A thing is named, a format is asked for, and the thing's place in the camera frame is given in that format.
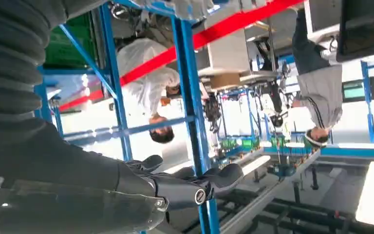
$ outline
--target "black hair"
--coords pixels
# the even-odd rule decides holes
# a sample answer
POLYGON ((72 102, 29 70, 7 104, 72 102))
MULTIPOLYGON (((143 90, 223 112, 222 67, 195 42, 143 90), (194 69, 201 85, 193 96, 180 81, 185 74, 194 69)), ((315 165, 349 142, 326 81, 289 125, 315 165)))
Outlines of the black hair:
MULTIPOLYGON (((308 131, 307 131, 307 136, 309 137, 309 138, 312 138, 312 129, 309 129, 308 131)), ((319 142, 319 143, 326 143, 327 141, 329 140, 329 135, 326 135, 326 136, 322 136, 322 137, 320 137, 319 139, 317 139, 317 140, 315 140, 316 142, 319 142)), ((310 141, 310 140, 308 140, 309 141, 309 143, 314 147, 314 148, 320 148, 320 149, 323 149, 323 148, 325 148, 326 146, 323 146, 323 145, 317 145, 317 144, 315 144, 315 143, 313 143, 312 141, 310 141)))
POLYGON ((328 142, 329 140, 329 135, 326 135, 326 136, 322 136, 320 137, 317 142, 320 142, 320 143, 325 143, 325 142, 328 142))
POLYGON ((150 137, 157 143, 166 144, 174 139, 174 132, 172 128, 165 134, 158 134, 156 131, 152 130, 150 131, 150 137))

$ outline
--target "red beam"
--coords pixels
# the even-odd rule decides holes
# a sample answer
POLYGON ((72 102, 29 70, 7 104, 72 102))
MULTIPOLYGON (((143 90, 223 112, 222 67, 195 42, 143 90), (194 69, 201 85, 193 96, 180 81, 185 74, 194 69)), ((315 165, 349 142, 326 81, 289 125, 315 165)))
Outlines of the red beam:
MULTIPOLYGON (((203 30, 193 36, 194 48, 199 49, 206 44, 220 39, 230 33, 233 33, 241 28, 244 28, 258 20, 265 19, 286 8, 303 2, 303 0, 274 0, 264 7, 260 7, 248 12, 236 13, 219 23, 211 26, 210 28, 203 30)), ((169 48, 167 51, 157 55, 151 60, 141 64, 134 68, 132 71, 123 75, 120 78, 121 86, 124 86, 134 80, 152 72, 156 69, 165 66, 176 60, 175 47, 169 48)), ((85 98, 78 98, 72 102, 66 103, 60 107, 60 110, 66 110, 68 108, 80 105, 88 100, 85 98)))
POLYGON ((65 111, 75 106, 86 103, 88 100, 98 100, 104 97, 102 90, 97 90, 90 93, 89 96, 79 97, 71 102, 65 103, 59 107, 59 111, 65 111))

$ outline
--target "computer monitor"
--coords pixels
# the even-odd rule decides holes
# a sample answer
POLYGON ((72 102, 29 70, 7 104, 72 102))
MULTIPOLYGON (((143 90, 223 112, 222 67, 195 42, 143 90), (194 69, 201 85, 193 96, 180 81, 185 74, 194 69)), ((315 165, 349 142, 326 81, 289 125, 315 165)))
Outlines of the computer monitor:
POLYGON ((337 61, 374 55, 374 0, 342 0, 337 61))

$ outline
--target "green bin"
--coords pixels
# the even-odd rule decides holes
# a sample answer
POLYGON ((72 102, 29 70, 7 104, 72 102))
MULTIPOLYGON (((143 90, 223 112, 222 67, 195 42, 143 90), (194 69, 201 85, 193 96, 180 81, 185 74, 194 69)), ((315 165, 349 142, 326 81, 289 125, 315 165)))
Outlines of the green bin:
MULTIPOLYGON (((92 40, 91 24, 88 17, 88 14, 84 14, 68 21, 67 25, 71 33, 95 60, 95 43, 92 40)), ((45 52, 44 68, 82 69, 88 67, 85 59, 59 27, 51 32, 50 42, 45 52)))

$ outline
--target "metal bolt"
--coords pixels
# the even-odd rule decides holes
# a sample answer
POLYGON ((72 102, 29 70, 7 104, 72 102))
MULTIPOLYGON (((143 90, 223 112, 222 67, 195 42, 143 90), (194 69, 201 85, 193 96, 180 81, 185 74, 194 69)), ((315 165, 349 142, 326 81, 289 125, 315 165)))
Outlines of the metal bolt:
POLYGON ((156 202, 155 202, 155 206, 157 206, 157 207, 160 207, 162 204, 163 204, 162 201, 156 201, 156 202))
POLYGON ((195 196, 195 202, 197 203, 197 205, 203 204, 205 200, 206 200, 206 193, 204 192, 204 190, 203 189, 197 190, 196 196, 195 196))

